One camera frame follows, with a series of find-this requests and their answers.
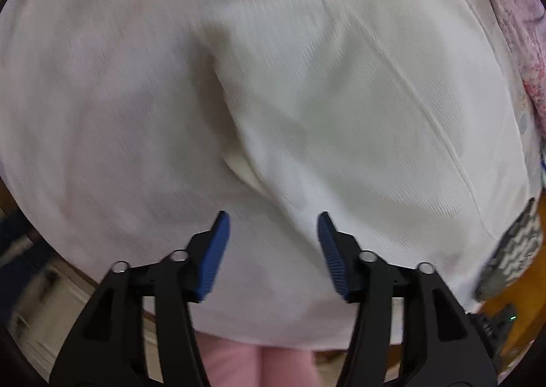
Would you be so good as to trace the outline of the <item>pink trouser legs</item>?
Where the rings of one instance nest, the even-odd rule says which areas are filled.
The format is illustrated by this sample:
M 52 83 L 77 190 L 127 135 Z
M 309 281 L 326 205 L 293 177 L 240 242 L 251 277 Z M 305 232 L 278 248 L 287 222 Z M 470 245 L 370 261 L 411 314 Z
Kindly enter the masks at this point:
M 262 347 L 198 333 L 207 378 L 217 387 L 316 387 L 321 379 L 311 351 Z

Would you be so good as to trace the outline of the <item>grey white checkered cloth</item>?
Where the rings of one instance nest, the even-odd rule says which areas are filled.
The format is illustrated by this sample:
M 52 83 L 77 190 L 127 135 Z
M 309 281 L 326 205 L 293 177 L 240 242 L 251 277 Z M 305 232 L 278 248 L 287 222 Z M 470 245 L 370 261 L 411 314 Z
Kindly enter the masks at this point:
M 543 242 L 538 201 L 531 198 L 524 211 L 503 234 L 482 270 L 474 299 L 484 302 L 513 284 L 536 259 Z

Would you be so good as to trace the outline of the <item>pink floral quilt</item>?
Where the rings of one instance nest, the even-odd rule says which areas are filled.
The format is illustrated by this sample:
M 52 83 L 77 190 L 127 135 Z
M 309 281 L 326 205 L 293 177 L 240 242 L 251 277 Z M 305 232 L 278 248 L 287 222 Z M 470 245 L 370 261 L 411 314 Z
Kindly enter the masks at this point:
M 545 128 L 545 7 L 541 0 L 490 0 L 504 38 Z

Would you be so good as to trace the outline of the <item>white knit jacket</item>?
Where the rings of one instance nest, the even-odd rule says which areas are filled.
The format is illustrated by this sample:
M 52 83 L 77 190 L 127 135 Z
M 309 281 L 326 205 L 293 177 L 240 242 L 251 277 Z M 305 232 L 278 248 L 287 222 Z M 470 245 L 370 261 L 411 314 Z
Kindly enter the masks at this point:
M 432 263 L 466 307 L 505 286 L 540 138 L 490 0 L 229 0 L 198 33 L 297 231 L 326 211 L 387 262 Z

